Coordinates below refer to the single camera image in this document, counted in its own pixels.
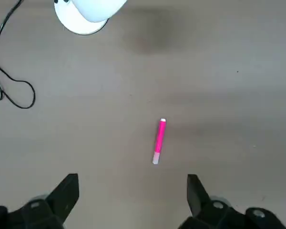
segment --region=lamp shade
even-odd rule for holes
[[[90,22],[101,22],[114,15],[127,0],[71,0]]]
[[[55,0],[58,19],[68,30],[90,35],[104,27],[127,0]]]

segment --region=black cable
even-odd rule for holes
[[[11,10],[9,11],[9,13],[6,15],[3,23],[0,26],[0,35],[6,25],[6,23],[8,22],[10,16],[14,13],[14,11],[22,4],[23,0],[18,0],[18,2],[11,8]],[[4,71],[1,67],[0,67],[0,71],[5,74],[10,80],[14,81],[14,82],[19,82],[19,83],[26,83],[28,86],[30,86],[30,88],[33,91],[33,100],[32,103],[29,106],[23,107],[18,105],[14,100],[11,99],[11,97],[4,91],[3,87],[0,85],[0,100],[3,100],[4,96],[6,96],[8,98],[8,100],[11,101],[12,104],[14,104],[16,107],[21,108],[21,109],[29,109],[32,106],[34,106],[35,104],[35,100],[36,100],[36,94],[35,94],[35,89],[32,86],[32,84],[30,84],[29,82],[25,81],[25,80],[16,80],[14,78],[12,78],[6,71]]]

